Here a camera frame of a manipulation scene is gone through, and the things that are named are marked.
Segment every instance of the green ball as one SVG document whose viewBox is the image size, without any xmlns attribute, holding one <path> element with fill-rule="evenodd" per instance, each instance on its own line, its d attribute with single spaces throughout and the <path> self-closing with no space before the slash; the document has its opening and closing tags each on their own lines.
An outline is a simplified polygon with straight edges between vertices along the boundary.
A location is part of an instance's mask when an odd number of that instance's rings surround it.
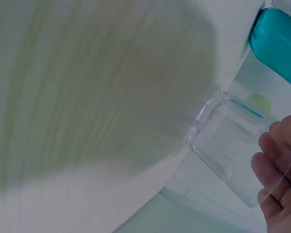
<svg viewBox="0 0 291 233">
<path fill-rule="evenodd" d="M 253 107 L 263 111 L 264 113 L 271 114 L 272 108 L 269 101 L 262 95 L 253 94 L 247 98 L 247 102 Z"/>
</svg>

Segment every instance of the finger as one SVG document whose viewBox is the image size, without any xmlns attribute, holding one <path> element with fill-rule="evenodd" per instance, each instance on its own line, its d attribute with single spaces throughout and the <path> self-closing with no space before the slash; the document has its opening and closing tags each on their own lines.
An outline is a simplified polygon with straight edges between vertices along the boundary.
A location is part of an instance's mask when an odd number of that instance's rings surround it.
<svg viewBox="0 0 291 233">
<path fill-rule="evenodd" d="M 273 198 L 272 195 L 268 195 L 268 192 L 265 189 L 259 191 L 258 201 L 267 224 L 272 219 L 276 218 L 282 211 L 282 207 L 279 203 Z"/>
<path fill-rule="evenodd" d="M 282 177 L 269 157 L 263 153 L 256 153 L 251 160 L 252 169 L 265 190 L 272 194 L 282 207 L 291 202 L 291 184 Z"/>
<path fill-rule="evenodd" d="M 270 127 L 274 141 L 283 147 L 291 147 L 291 115 Z"/>
<path fill-rule="evenodd" d="M 291 183 L 291 151 L 283 149 L 276 144 L 269 133 L 264 133 L 259 138 L 259 146 L 266 154 L 277 169 L 282 173 L 286 173 L 287 180 Z"/>
</svg>

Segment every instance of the teal object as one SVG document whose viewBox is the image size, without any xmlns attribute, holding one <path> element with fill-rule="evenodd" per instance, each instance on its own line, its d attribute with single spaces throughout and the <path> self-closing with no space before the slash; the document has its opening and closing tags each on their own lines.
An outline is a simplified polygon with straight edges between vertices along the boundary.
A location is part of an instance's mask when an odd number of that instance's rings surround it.
<svg viewBox="0 0 291 233">
<path fill-rule="evenodd" d="M 291 84 L 291 16 L 276 8 L 261 10 L 249 43 L 261 62 Z"/>
</svg>

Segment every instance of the light green surface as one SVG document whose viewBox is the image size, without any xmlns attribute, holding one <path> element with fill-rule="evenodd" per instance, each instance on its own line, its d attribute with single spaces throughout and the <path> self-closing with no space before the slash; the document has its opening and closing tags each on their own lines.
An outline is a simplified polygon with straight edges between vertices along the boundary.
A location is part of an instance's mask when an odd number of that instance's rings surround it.
<svg viewBox="0 0 291 233">
<path fill-rule="evenodd" d="M 244 233 L 157 194 L 114 233 Z"/>
</svg>

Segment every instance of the transparent container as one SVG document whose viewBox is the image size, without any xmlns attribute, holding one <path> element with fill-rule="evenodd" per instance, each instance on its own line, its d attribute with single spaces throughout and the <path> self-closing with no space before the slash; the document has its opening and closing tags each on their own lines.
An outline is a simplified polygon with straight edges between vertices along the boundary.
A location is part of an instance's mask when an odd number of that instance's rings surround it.
<svg viewBox="0 0 291 233">
<path fill-rule="evenodd" d="M 259 203 L 258 192 L 264 187 L 251 168 L 251 160 L 261 151 L 260 136 L 275 121 L 274 117 L 259 112 L 226 91 L 219 91 L 206 103 L 190 127 L 187 142 L 190 149 L 248 207 L 254 207 Z M 291 151 L 282 152 L 285 153 L 286 166 L 283 178 L 291 166 Z M 272 187 L 277 187 L 282 178 Z"/>
</svg>

